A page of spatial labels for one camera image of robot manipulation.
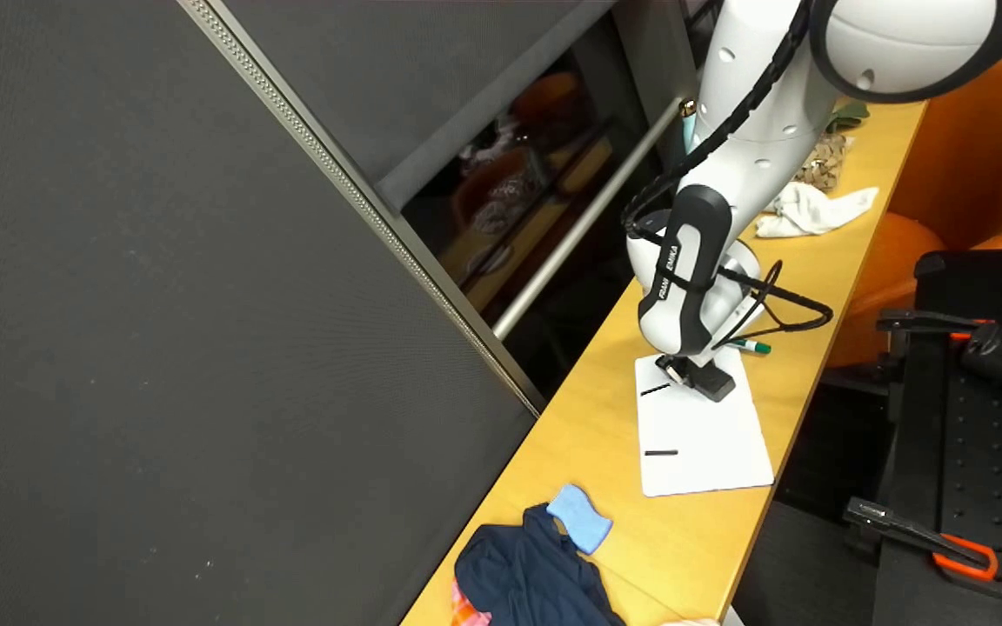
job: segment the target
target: wooden table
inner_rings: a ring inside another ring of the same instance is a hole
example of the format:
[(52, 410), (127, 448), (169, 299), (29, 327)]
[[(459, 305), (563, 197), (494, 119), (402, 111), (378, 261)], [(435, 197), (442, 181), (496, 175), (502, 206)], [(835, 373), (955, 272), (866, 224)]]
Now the wooden table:
[[(918, 115), (922, 105), (874, 109), (863, 130), (852, 133), (839, 195), (871, 185), (879, 189), (871, 214), (813, 240), (749, 236), (762, 264), (783, 261), (787, 290), (825, 299), (842, 314)], [(629, 626), (725, 615), (771, 491), (639, 493), (632, 358), (652, 349), (636, 330), (636, 299), (639, 290), (632, 280), (402, 621), (449, 626), (451, 564), (474, 530), (514, 524), (527, 505), (551, 502), (563, 482), (584, 487), (598, 510), (612, 518), (594, 564), (612, 610)], [(798, 437), (831, 335), (835, 324), (810, 335), (777, 335), (769, 337), (769, 358), (743, 358), (777, 473)]]

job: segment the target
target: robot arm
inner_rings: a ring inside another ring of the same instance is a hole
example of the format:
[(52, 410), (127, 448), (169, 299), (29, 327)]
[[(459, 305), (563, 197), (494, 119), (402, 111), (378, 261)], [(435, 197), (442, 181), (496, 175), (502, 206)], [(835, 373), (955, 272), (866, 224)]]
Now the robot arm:
[[(794, 177), (825, 133), (839, 89), (918, 102), (952, 89), (1002, 57), (1002, 0), (728, 0), (704, 67), (696, 146), (671, 210), (629, 227), (642, 285), (639, 335), (671, 379), (720, 399), (712, 352), (757, 301), (757, 264), (738, 233)], [(749, 95), (777, 72), (749, 111)]]

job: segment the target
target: white paper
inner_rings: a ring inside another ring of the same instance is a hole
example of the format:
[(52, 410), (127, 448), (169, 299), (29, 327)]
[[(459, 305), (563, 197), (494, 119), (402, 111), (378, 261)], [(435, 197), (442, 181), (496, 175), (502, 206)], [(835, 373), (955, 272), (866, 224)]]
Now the white paper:
[(653, 360), (636, 358), (639, 491), (668, 498), (771, 482), (742, 352), (720, 349), (712, 358), (738, 381), (720, 404), (671, 381)]

